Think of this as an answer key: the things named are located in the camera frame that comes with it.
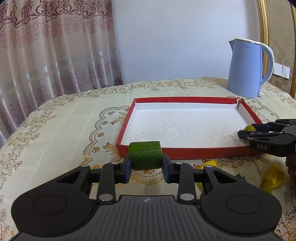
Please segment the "dark green avocado-like fruit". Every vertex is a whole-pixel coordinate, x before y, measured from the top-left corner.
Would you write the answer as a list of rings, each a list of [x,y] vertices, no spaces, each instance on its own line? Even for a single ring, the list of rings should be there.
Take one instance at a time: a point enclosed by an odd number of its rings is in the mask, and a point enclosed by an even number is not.
[[[237,174],[236,175],[236,178],[238,178],[238,179],[243,180],[243,181],[246,182],[246,177],[243,174]]]

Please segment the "white wall switch panel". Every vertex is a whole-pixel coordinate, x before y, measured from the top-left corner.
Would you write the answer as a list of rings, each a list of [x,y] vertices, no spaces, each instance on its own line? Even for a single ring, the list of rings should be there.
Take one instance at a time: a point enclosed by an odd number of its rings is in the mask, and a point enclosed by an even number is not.
[[[278,63],[274,63],[273,74],[280,76],[285,79],[290,78],[290,68],[288,66],[284,66]]]

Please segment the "blue electric kettle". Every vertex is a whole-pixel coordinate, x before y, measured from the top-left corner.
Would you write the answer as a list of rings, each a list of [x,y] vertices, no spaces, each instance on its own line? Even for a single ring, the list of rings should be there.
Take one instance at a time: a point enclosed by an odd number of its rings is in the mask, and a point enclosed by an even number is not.
[[[273,50],[262,42],[235,38],[229,41],[232,57],[227,89],[239,96],[256,98],[274,70]]]

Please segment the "red shallow box tray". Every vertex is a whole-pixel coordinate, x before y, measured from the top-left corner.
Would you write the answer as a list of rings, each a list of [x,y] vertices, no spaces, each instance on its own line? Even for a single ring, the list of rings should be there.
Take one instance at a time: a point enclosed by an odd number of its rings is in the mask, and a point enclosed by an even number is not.
[[[121,157],[131,142],[159,141],[172,160],[255,155],[237,133],[261,123],[236,97],[145,97],[133,100],[116,146]]]

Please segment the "pink floral curtain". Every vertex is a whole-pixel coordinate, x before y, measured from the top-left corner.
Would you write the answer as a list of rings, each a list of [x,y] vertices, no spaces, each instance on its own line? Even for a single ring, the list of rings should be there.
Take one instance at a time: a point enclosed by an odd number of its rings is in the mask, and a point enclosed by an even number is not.
[[[122,83],[111,1],[1,1],[1,143],[47,100]]]

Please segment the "green round tomato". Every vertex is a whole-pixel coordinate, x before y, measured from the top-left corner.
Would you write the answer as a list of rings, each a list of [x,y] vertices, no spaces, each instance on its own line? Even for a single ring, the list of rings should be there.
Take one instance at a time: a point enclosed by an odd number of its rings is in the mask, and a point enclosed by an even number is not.
[[[248,125],[243,129],[245,132],[257,132],[256,128],[252,125]]]

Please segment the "green cucumber chunk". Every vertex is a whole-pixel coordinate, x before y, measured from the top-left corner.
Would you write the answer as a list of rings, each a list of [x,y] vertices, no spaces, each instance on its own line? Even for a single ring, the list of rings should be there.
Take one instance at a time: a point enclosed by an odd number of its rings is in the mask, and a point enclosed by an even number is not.
[[[135,171],[159,169],[162,167],[162,148],[159,141],[132,142],[128,154]]]

